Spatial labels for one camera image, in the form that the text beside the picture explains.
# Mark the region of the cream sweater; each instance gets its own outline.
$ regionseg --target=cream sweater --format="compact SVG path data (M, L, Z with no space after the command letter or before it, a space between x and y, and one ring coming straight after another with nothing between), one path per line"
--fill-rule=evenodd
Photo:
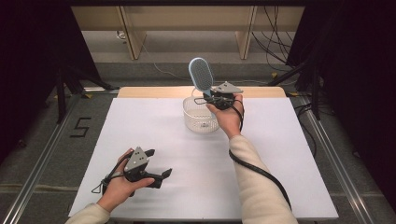
M255 147L242 135L230 140L232 153L252 165L268 172ZM235 163L235 173L239 186L239 199L242 204L244 224L297 224L289 205L281 191L271 180ZM66 224L106 223L110 214L96 203L89 204L79 211Z

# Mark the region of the person's right hand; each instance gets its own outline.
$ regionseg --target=person's right hand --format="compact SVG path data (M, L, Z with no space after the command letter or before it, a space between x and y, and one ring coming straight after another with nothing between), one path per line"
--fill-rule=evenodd
M235 102L233 103L233 106L241 113L241 115L243 115L243 97L241 94L235 94L234 96ZM216 115L220 128L227 134L229 139L241 134L241 132L239 131L239 125L241 124L241 120L238 114L232 108L219 110L211 104L206 104L206 106L213 114Z

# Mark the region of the white table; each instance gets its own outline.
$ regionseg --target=white table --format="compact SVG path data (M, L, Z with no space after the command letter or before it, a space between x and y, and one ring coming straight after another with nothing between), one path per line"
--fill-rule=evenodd
M147 171L173 168L160 189L139 189L114 218L154 221L239 220L240 203L228 139L221 129L194 133L184 124L183 98L114 99L70 216L96 202L100 181L129 147L156 149ZM338 215L288 98L245 98L243 135L289 194L299 219Z

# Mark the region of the round container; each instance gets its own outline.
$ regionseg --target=round container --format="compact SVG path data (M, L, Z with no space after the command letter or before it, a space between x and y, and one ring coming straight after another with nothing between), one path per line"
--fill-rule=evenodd
M194 96L184 99L183 110L184 122L193 132L211 133L219 128L215 115L207 109L204 99Z

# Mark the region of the basket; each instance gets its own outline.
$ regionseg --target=basket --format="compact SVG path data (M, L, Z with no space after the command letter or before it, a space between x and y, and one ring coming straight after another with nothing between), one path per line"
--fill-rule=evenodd
M207 109L205 100L191 96L183 101L184 122L196 133L211 133L219 128L216 117Z

